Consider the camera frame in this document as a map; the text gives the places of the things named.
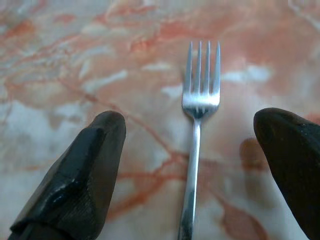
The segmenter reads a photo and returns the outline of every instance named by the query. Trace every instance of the marble surface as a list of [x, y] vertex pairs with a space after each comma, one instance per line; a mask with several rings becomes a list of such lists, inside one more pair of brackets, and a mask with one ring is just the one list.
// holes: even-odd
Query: marble surface
[[277, 107], [320, 123], [320, 1], [0, 0], [0, 11], [1, 240], [105, 110], [125, 116], [127, 136], [99, 239], [176, 239], [192, 133], [182, 76], [199, 40], [220, 41], [222, 82], [203, 126], [194, 239], [307, 239], [253, 117]]

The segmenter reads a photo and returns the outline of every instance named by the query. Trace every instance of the metal fork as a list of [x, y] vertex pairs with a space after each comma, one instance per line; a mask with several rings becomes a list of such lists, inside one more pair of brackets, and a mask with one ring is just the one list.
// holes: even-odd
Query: metal fork
[[220, 104], [220, 44], [217, 43], [214, 77], [210, 74], [210, 42], [206, 48], [204, 77], [201, 76], [201, 49], [199, 42], [195, 78], [192, 77], [192, 50], [190, 43], [182, 93], [182, 108], [193, 118], [193, 140], [190, 149], [183, 209], [178, 240], [191, 240], [196, 213], [197, 175], [200, 152], [201, 124], [214, 114]]

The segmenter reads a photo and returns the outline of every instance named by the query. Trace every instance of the pink marble table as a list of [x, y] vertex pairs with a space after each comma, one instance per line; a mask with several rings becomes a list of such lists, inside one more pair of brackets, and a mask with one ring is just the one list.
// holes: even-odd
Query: pink marble table
[[220, 109], [203, 128], [194, 239], [307, 239], [271, 177], [253, 116], [277, 107], [320, 123], [318, 0], [0, 4], [1, 240], [50, 165], [105, 110], [125, 116], [127, 136], [99, 239], [176, 239], [191, 40], [220, 41], [222, 60]]

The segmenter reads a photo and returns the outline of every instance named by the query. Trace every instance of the silver fork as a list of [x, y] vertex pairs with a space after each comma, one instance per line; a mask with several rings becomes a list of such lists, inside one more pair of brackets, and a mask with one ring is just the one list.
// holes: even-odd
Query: silver fork
[[193, 140], [190, 149], [183, 209], [178, 230], [178, 240], [191, 240], [196, 213], [197, 175], [200, 152], [201, 124], [214, 114], [220, 104], [220, 44], [217, 43], [214, 77], [210, 74], [210, 42], [206, 48], [204, 77], [201, 76], [201, 49], [199, 42], [195, 78], [192, 78], [192, 42], [189, 46], [182, 108], [193, 118]]

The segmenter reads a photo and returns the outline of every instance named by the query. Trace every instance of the fork handle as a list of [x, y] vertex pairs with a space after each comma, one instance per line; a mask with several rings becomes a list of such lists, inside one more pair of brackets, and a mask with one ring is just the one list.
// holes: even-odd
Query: fork handle
[[193, 236], [193, 228], [196, 213], [200, 137], [201, 122], [195, 119], [193, 122], [192, 146], [190, 149], [187, 179], [183, 199], [183, 208], [178, 231], [178, 240], [191, 240]]

